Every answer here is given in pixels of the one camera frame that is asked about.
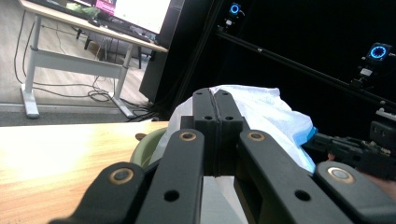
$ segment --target white desk leg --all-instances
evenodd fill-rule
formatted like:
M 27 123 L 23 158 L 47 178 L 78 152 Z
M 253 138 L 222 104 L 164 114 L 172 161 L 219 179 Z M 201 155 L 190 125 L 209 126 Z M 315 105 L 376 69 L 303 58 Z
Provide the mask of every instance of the white desk leg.
M 124 115 L 128 119 L 134 118 L 135 115 L 128 109 L 128 107 L 126 107 L 125 103 L 120 99 L 120 94 L 121 94 L 122 86 L 123 86 L 123 83 L 125 81 L 125 78 L 126 78 L 126 75 L 128 72 L 129 62 L 131 61 L 133 48 L 134 48 L 134 45 L 130 44 L 128 47 L 128 51 L 126 52 L 125 61 L 124 61 L 122 68 L 120 70 L 119 81 L 117 82 L 116 91 L 114 93 L 110 92 L 108 94 L 111 97 L 111 99 L 113 100 L 114 104 L 116 104 L 120 108 L 122 113 L 124 113 Z
M 29 65 L 27 68 L 27 75 L 25 83 L 21 85 L 22 98 L 26 110 L 26 116 L 29 119 L 38 119 L 38 109 L 35 103 L 35 96 L 33 95 L 33 80 L 35 78 L 35 57 L 38 53 L 38 38 L 40 36 L 41 17 L 35 15 L 35 34 L 33 36 L 33 43 L 31 46 L 31 55 Z

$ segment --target monitor screen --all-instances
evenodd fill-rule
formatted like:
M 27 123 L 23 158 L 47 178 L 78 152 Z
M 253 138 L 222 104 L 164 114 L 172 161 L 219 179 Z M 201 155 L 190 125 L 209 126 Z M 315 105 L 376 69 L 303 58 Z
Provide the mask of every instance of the monitor screen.
M 95 6 L 109 15 L 154 34 L 163 27 L 171 0 L 96 0 Z

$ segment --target cable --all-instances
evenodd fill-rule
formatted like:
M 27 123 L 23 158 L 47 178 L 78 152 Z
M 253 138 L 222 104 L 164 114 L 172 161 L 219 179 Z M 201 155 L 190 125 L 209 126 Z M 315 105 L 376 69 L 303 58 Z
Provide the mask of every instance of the cable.
M 117 46 L 116 46 L 116 56 L 114 57 L 114 63 L 116 63 L 116 62 L 117 62 L 117 56 L 118 56 L 118 54 L 119 54 L 119 43 L 120 43 L 120 41 L 119 41 L 119 40 L 117 40 Z
M 61 32 L 61 33 L 67 34 L 67 35 L 76 35 L 76 34 L 68 33 L 66 31 L 59 30 L 58 28 L 55 29 L 55 28 L 52 28 L 52 27 L 49 27 L 49 26 L 46 26 L 46 25 L 41 25 L 41 27 L 47 28 L 47 29 L 50 29 L 50 30 L 54 30 L 54 31 L 58 31 L 58 32 Z
M 22 81 L 19 79 L 19 77 L 18 77 L 18 71 L 17 71 L 17 56 L 18 56 L 19 45 L 20 45 L 20 42 L 21 42 L 21 32 L 22 32 L 22 30 L 23 30 L 25 15 L 26 15 L 26 10 L 24 10 L 24 11 L 23 11 L 23 14 L 22 14 L 21 29 L 20 29 L 19 34 L 18 34 L 17 46 L 16 46 L 15 54 L 14 54 L 14 72 L 15 72 L 15 78 L 16 78 L 21 84 L 22 84 L 23 82 L 22 82 Z M 27 52 L 27 48 L 28 48 L 28 45 L 29 45 L 29 42 L 30 42 L 30 38 L 31 38 L 31 36 L 32 36 L 32 32 L 33 32 L 33 30 L 34 30 L 34 27 L 35 27 L 35 23 L 32 24 L 32 28 L 31 28 L 31 30 L 30 30 L 28 39 L 27 39 L 27 41 L 26 41 L 26 46 L 25 46 L 24 53 L 23 53 L 22 71 L 23 71 L 23 74 L 24 74 L 25 76 L 26 76 L 26 71 L 25 71 L 26 52 Z M 61 42 L 61 39 L 60 39 L 60 37 L 59 37 L 59 35 L 58 35 L 58 33 L 57 33 L 58 31 L 59 31 L 59 27 L 58 27 L 58 23 L 57 23 L 56 35 L 57 35 L 58 40 L 59 40 L 59 43 L 60 43 L 60 48 L 61 48 L 61 50 L 64 52 L 64 50 L 62 49 L 62 42 Z M 36 85 L 42 85 L 42 86 L 52 86 L 52 87 L 84 86 L 84 87 L 93 88 L 93 91 L 88 91 L 87 95 L 75 95 L 75 96 L 72 96 L 72 95 L 60 94 L 60 93 L 54 92 L 54 91 L 48 91 L 48 90 L 45 90 L 45 89 L 42 89 L 42 88 L 38 88 L 38 87 L 33 87 L 33 89 L 39 90 L 39 91 L 45 91 L 45 92 L 48 92 L 48 93 L 51 93 L 51 94 L 54 94 L 54 95 L 58 95 L 58 96 L 62 96 L 62 97 L 68 97 L 68 98 L 86 98 L 86 97 L 90 97 L 91 99 L 93 99 L 93 100 L 96 101 L 96 102 L 107 102 L 107 101 L 111 100 L 110 96 L 108 95 L 108 91 L 104 91 L 104 90 L 102 90 L 101 88 L 98 88 L 98 87 L 95 87 L 95 86 L 94 86 L 94 84 L 95 84 L 96 81 L 97 81 L 97 78 L 96 78 L 95 81 L 92 83 L 92 85 L 88 85 L 88 84 L 44 84 L 44 83 L 34 82 L 34 84 L 36 84 Z M 115 86 L 115 80 L 113 81 L 113 88 L 114 88 L 114 90 L 115 90 L 115 88 L 116 88 L 116 86 Z M 98 99 L 98 98 L 97 98 L 98 95 L 104 97 L 105 99 Z M 152 118 L 152 117 L 156 114 L 155 111 L 151 111 L 150 108 L 149 108 L 148 106 L 146 106 L 146 105 L 138 105 L 138 104 L 134 104 L 134 103 L 128 102 L 128 101 L 126 101 L 126 100 L 124 100 L 124 99 L 121 99 L 121 100 L 124 101 L 124 102 L 126 102 L 128 105 L 131 105 L 131 106 L 133 106 L 133 107 L 135 107 L 135 108 L 139 108 L 138 110 L 133 110 L 133 113 L 134 113 L 134 112 L 137 112 L 137 111 L 146 112 L 145 114 L 136 116 L 135 118 L 129 119 L 128 121 L 142 121 L 142 120 L 145 120 L 145 119 Z
M 21 29 L 20 29 L 20 33 L 18 34 L 18 38 L 17 38 L 17 47 L 15 48 L 15 54 L 14 54 L 14 73 L 15 73 L 15 78 L 22 84 L 22 81 L 19 79 L 18 77 L 18 73 L 17 73 L 17 55 L 18 55 L 18 48 L 20 45 L 20 40 L 21 40 L 21 33 L 22 33 L 22 29 L 23 29 L 23 22 L 24 22 L 24 17 L 26 15 L 26 10 L 23 11 L 23 15 L 22 15 L 22 20 L 21 20 Z
M 55 31 L 55 33 L 56 33 L 56 36 L 58 37 L 59 48 L 64 52 L 64 50 L 62 49 L 61 38 L 60 38 L 59 35 L 58 35 L 58 30 L 59 30 L 58 24 L 59 24 L 59 23 L 56 22 L 56 31 Z

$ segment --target desk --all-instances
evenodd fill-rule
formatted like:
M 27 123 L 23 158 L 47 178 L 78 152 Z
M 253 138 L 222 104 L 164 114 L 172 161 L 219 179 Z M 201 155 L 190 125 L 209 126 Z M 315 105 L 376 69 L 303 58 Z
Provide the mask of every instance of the desk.
M 167 122 L 0 128 L 0 223 L 68 217 L 107 166 L 129 161 L 134 135 Z
M 27 76 L 25 83 L 21 85 L 21 94 L 25 105 L 26 116 L 30 119 L 37 119 L 39 117 L 37 105 L 35 102 L 35 96 L 33 94 L 32 88 L 33 88 L 33 81 L 35 78 L 35 68 L 44 67 L 44 68 L 57 69 L 57 70 L 68 71 L 73 73 L 95 75 L 99 77 L 117 78 L 119 80 L 117 83 L 117 87 L 114 92 L 109 93 L 109 96 L 113 100 L 114 104 L 120 108 L 122 113 L 127 118 L 130 119 L 133 118 L 134 114 L 126 107 L 126 105 L 120 99 L 120 93 L 128 71 L 128 66 L 131 60 L 133 46 L 139 45 L 159 52 L 167 52 L 168 50 L 163 47 L 157 46 L 155 44 L 133 38 L 128 35 L 122 35 L 116 33 L 104 27 L 93 26 L 83 19 L 68 14 L 64 14 L 62 12 L 56 11 L 51 8 L 42 7 L 40 5 L 34 4 L 32 2 L 28 2 L 26 0 L 19 0 L 19 1 L 21 3 L 21 6 L 25 10 L 35 13 L 35 32 L 31 46 L 31 56 L 27 68 Z M 37 44 L 40 35 L 40 24 L 42 17 L 65 22 L 73 26 L 76 26 L 78 28 L 94 31 L 101 35 L 111 36 L 113 38 L 123 40 L 129 43 L 130 46 L 126 53 L 125 61 L 123 65 L 98 62 L 95 60 L 63 55 L 56 52 L 39 49 Z

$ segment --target crumpled white fabric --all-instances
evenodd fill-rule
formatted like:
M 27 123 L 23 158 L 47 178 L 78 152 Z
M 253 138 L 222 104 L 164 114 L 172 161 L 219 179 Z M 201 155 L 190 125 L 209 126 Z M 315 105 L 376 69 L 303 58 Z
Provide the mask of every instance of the crumpled white fabric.
M 271 134 L 300 167 L 311 173 L 314 171 L 315 164 L 299 146 L 312 136 L 315 127 L 311 118 L 293 111 L 281 100 L 279 89 L 241 85 L 221 85 L 209 89 L 213 94 L 218 90 L 229 92 L 250 129 Z M 161 158 L 172 133 L 180 129 L 181 116 L 191 115 L 192 97 L 174 111 L 150 162 Z M 232 176 L 205 176 L 202 203 L 202 223 L 248 223 L 234 192 Z
M 281 100 L 279 89 L 241 85 L 221 85 L 209 89 L 213 94 L 218 90 L 229 92 L 240 113 L 247 120 L 250 129 L 271 134 L 299 166 L 307 171 L 314 171 L 315 164 L 299 147 L 308 140 L 315 130 L 311 118 L 291 110 Z M 169 119 L 166 133 L 151 157 L 151 162 L 158 160 L 163 155 L 170 136 L 180 129 L 181 116 L 191 115 L 192 97 L 175 109 Z

